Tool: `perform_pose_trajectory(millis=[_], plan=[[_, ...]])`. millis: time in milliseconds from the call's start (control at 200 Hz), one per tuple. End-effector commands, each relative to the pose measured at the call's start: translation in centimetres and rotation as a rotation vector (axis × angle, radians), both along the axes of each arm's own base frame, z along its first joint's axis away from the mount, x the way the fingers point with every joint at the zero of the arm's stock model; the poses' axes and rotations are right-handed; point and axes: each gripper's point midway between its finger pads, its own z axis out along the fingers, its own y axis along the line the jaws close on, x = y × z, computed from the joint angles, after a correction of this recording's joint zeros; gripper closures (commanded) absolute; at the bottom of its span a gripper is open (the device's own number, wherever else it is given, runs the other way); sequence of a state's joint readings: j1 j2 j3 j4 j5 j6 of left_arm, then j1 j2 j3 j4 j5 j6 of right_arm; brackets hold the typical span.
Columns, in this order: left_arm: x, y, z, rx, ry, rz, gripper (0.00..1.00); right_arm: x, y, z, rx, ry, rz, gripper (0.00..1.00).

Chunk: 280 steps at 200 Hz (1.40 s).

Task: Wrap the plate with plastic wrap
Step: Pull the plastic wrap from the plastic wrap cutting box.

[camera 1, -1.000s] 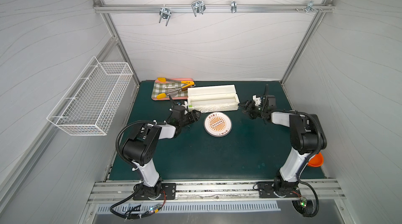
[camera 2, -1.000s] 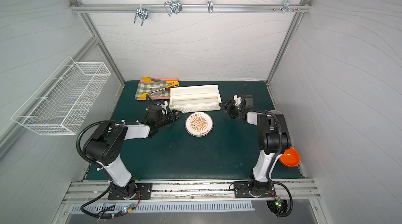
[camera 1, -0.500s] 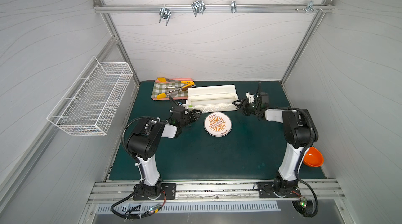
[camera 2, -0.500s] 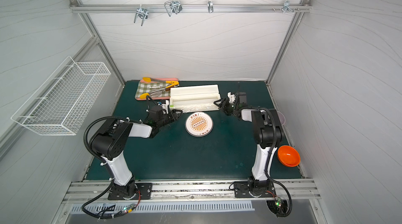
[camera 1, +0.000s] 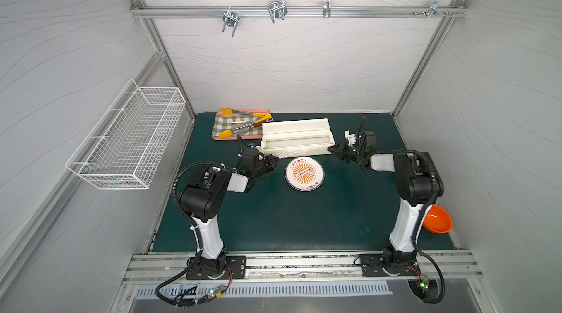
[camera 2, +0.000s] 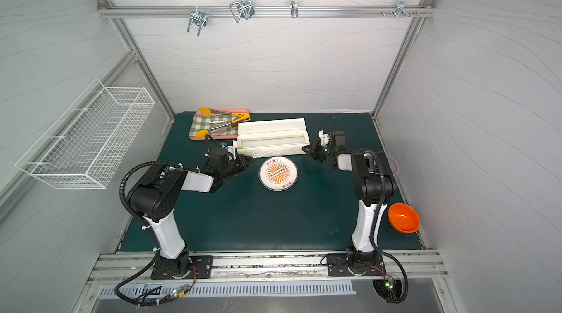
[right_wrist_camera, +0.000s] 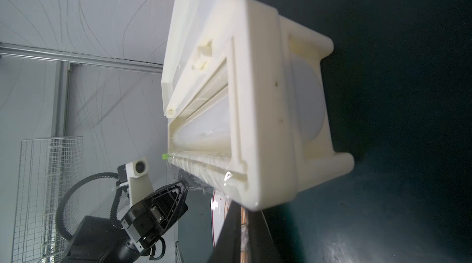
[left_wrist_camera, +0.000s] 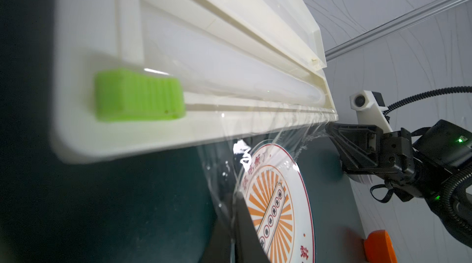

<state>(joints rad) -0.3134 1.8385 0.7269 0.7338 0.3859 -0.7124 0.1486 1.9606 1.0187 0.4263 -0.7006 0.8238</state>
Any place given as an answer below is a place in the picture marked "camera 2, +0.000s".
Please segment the round printed plate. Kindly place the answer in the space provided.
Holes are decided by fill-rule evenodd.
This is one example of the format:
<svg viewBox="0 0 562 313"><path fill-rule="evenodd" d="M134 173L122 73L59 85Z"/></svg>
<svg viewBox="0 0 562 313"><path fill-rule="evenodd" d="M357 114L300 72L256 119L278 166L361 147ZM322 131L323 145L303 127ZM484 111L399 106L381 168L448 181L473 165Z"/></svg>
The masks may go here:
<svg viewBox="0 0 562 313"><path fill-rule="evenodd" d="M263 163L258 172L260 183L268 190L282 192L297 182L297 165L285 156L274 156Z"/></svg>

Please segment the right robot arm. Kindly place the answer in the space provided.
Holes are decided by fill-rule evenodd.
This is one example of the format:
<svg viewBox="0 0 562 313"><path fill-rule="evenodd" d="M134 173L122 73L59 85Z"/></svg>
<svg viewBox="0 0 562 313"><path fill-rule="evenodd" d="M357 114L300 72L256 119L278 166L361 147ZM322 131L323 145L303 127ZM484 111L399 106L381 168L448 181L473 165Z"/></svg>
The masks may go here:
<svg viewBox="0 0 562 313"><path fill-rule="evenodd" d="M373 267L382 269L385 256L378 245L382 217L397 191L395 177L384 152L350 150L343 145L345 133L319 132L319 139L301 148L320 163L325 162L353 174L354 193L359 202L357 223L346 262L352 275L365 275Z"/></svg>

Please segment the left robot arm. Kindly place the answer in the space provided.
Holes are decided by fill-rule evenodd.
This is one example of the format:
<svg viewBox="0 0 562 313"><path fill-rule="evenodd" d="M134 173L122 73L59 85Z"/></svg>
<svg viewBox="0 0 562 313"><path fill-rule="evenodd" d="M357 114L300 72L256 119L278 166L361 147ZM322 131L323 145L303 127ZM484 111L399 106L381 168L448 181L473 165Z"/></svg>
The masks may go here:
<svg viewBox="0 0 562 313"><path fill-rule="evenodd" d="M183 191L215 193L225 180L247 170L252 156L227 148L216 148L207 154L202 169L181 163L149 161L128 171L119 186L121 204L142 223L155 244L155 258L149 266L152 279L209 277L209 256L190 256L181 237L174 209Z"/></svg>

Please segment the white plastic wrap dispenser box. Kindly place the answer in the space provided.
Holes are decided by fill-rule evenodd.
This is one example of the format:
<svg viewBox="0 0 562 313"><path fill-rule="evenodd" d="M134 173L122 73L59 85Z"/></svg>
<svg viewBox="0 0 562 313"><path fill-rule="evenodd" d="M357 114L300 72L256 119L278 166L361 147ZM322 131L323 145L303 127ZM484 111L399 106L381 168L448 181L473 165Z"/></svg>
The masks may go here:
<svg viewBox="0 0 562 313"><path fill-rule="evenodd" d="M303 118L241 123L238 128L237 152L255 159L305 154L310 145Z"/></svg>

